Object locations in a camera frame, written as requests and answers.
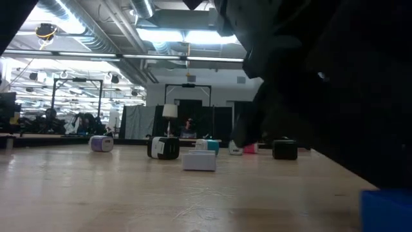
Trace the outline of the black and white charger cube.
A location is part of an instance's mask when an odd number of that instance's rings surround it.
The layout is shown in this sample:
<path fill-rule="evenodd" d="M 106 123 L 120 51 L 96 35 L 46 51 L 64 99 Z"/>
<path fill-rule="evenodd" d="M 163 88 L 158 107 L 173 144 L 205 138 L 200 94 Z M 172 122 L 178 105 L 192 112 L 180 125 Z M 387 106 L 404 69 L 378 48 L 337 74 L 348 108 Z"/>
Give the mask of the black and white charger cube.
<path fill-rule="evenodd" d="M 180 154 L 180 140 L 175 137 L 152 137 L 147 144 L 147 156 L 152 159 L 174 160 Z"/>

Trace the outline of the large silver ventilation duct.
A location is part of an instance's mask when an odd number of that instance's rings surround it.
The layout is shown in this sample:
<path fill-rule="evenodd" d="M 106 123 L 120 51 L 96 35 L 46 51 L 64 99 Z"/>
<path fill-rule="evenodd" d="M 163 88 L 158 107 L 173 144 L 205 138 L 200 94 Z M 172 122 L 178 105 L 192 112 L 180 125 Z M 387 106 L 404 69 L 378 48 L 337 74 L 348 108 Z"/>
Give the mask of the large silver ventilation duct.
<path fill-rule="evenodd" d="M 120 53 L 120 49 L 76 0 L 39 0 L 37 7 L 53 16 L 63 34 L 92 52 Z"/>

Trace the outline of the white card pack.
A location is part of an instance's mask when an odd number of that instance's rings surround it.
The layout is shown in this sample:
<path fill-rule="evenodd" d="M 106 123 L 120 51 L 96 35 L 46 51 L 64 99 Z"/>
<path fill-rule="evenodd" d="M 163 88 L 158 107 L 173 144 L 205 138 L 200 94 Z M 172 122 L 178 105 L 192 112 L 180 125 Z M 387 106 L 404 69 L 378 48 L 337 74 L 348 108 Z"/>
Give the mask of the white card pack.
<path fill-rule="evenodd" d="M 216 153 L 213 150 L 189 150 L 182 155 L 182 168 L 188 171 L 216 171 Z"/>

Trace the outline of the black partition panels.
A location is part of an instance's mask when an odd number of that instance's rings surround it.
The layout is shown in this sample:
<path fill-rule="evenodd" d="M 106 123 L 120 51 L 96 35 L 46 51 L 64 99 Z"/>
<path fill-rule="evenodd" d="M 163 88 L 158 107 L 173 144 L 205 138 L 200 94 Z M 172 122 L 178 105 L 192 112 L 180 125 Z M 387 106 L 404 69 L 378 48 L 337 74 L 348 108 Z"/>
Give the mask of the black partition panels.
<path fill-rule="evenodd" d="M 246 110 L 251 103 L 247 101 L 228 102 L 228 106 L 213 106 L 213 136 L 205 139 L 218 139 L 228 141 L 232 132 L 233 126 L 236 123 L 240 113 Z M 167 119 L 162 117 L 163 106 L 157 106 L 154 117 L 152 135 L 166 136 L 167 135 Z"/>

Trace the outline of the white shade table lamp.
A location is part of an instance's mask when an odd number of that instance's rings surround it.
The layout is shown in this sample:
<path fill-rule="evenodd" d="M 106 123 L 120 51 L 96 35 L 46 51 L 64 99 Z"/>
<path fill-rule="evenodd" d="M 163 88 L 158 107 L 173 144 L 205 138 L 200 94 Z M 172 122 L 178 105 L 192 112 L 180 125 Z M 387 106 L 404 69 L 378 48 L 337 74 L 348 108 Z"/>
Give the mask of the white shade table lamp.
<path fill-rule="evenodd" d="M 162 117 L 167 119 L 167 137 L 170 137 L 171 121 L 178 118 L 178 106 L 175 104 L 164 104 Z"/>

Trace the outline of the small silver ventilation duct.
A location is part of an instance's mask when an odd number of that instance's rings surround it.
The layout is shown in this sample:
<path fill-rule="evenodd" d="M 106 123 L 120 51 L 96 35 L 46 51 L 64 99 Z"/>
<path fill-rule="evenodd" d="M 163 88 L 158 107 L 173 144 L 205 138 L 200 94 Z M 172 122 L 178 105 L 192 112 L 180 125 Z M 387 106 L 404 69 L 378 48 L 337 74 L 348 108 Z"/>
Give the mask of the small silver ventilation duct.
<path fill-rule="evenodd" d="M 143 19 L 151 18 L 155 12 L 153 0 L 129 0 L 135 14 Z"/>

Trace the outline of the blue card pack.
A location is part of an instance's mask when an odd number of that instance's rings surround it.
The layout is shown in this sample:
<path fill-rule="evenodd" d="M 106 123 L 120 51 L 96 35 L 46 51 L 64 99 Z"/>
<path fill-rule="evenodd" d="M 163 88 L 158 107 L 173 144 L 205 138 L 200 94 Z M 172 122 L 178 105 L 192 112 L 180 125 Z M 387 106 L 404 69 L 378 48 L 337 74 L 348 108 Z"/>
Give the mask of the blue card pack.
<path fill-rule="evenodd" d="M 368 190 L 360 194 L 362 232 L 412 232 L 412 190 Z"/>

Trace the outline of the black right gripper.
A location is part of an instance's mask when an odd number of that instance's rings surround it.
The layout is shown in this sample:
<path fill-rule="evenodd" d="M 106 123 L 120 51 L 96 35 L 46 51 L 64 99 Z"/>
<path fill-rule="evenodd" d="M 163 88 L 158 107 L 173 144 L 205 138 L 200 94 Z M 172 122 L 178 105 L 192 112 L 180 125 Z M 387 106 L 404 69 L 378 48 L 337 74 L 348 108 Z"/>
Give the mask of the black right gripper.
<path fill-rule="evenodd" d="M 348 24 L 363 0 L 216 0 L 218 33 L 246 50 L 242 67 L 261 78 L 232 131 L 237 146 L 288 139 L 286 107 L 362 105 L 343 70 Z"/>

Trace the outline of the grey curtain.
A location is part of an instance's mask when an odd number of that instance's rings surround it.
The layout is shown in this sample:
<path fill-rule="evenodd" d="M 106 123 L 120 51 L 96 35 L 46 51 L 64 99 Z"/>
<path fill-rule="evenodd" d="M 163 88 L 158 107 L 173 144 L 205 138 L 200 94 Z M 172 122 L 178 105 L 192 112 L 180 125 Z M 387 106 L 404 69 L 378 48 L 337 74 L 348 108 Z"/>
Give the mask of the grey curtain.
<path fill-rule="evenodd" d="M 120 125 L 120 139 L 144 139 L 153 132 L 154 106 L 124 106 Z"/>

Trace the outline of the black background rig frame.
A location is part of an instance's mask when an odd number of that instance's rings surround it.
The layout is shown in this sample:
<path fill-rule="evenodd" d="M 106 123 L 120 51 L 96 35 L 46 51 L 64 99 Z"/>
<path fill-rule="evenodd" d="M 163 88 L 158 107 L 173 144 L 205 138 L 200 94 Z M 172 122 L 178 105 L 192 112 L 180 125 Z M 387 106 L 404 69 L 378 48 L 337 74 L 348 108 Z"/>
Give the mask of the black background rig frame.
<path fill-rule="evenodd" d="M 74 77 L 74 78 L 54 78 L 53 80 L 53 88 L 52 88 L 52 96 L 51 96 L 51 109 L 54 109 L 55 107 L 55 97 L 56 97 L 56 91 L 59 89 L 57 86 L 57 82 L 62 81 L 62 84 L 65 84 L 67 81 L 72 81 L 72 82 L 91 82 L 96 89 L 99 91 L 99 96 L 98 96 L 98 108 L 97 108 L 97 117 L 100 117 L 100 111 L 101 111 L 101 104 L 102 104 L 102 92 L 103 92 L 103 84 L 104 81 L 101 79 L 87 79 L 83 77 Z"/>
<path fill-rule="evenodd" d="M 205 88 L 209 90 L 207 96 L 209 98 L 209 105 L 203 106 L 202 100 L 187 100 L 179 99 L 179 103 L 172 103 L 178 106 L 178 118 L 171 121 L 171 137 L 180 137 L 181 128 L 185 125 L 187 119 L 191 118 L 194 121 L 194 129 L 197 133 L 196 139 L 211 138 L 213 136 L 213 113 L 214 109 L 211 106 L 211 92 L 212 87 L 210 85 L 197 85 L 191 83 L 185 84 L 166 84 L 164 88 L 164 104 L 167 103 L 167 96 L 176 87 L 182 88 L 197 88 L 205 91 Z"/>

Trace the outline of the person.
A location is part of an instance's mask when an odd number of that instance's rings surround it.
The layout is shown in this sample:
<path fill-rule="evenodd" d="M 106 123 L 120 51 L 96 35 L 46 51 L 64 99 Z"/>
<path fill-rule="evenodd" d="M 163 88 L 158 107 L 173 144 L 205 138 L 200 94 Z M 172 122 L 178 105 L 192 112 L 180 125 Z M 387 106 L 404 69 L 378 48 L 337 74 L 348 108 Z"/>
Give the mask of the person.
<path fill-rule="evenodd" d="M 100 118 L 94 117 L 91 113 L 79 113 L 77 120 L 79 121 L 77 135 L 103 135 L 107 132 Z"/>
<path fill-rule="evenodd" d="M 180 137 L 184 139 L 197 138 L 197 133 L 194 129 L 194 121 L 191 118 L 187 119 L 185 125 L 181 128 Z"/>
<path fill-rule="evenodd" d="M 45 116 L 46 118 L 41 126 L 41 133 L 65 134 L 65 120 L 57 118 L 57 112 L 55 109 L 48 108 Z"/>

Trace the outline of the long ceiling light bar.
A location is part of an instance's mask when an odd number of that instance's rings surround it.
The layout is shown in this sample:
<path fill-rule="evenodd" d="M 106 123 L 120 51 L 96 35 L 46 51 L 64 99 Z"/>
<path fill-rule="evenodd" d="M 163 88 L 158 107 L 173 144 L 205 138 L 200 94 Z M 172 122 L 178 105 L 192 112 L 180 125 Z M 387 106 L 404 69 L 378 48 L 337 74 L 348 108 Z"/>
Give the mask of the long ceiling light bar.
<path fill-rule="evenodd" d="M 22 55 L 22 56 L 56 56 L 66 58 L 90 58 L 90 59 L 150 59 L 166 61 L 201 61 L 218 63 L 242 63 L 241 58 L 227 57 L 200 57 L 186 55 L 149 55 L 149 54 L 121 54 L 121 53 L 92 53 L 92 52 L 58 52 L 42 50 L 14 50 L 6 49 L 3 55 Z"/>

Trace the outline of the purple charger cube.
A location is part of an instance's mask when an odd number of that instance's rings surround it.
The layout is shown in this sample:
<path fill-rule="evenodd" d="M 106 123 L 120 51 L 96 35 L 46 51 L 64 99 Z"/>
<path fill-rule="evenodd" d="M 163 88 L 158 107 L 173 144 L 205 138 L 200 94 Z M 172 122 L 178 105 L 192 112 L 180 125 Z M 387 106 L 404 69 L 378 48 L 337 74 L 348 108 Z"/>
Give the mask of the purple charger cube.
<path fill-rule="evenodd" d="M 113 150 L 113 137 L 105 135 L 94 135 L 89 139 L 89 146 L 95 152 L 110 152 Z"/>

